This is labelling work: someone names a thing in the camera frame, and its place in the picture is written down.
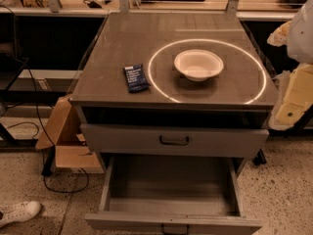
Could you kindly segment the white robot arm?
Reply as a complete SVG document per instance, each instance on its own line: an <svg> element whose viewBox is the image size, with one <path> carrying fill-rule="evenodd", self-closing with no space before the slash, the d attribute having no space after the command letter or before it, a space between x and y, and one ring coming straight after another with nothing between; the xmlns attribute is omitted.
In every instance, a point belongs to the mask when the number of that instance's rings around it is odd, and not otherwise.
<svg viewBox="0 0 313 235"><path fill-rule="evenodd" d="M313 105L313 0L307 0L291 21L270 34L267 43L287 47L288 56L298 62L284 71L279 81L279 99L269 119L274 130L287 130Z"/></svg>

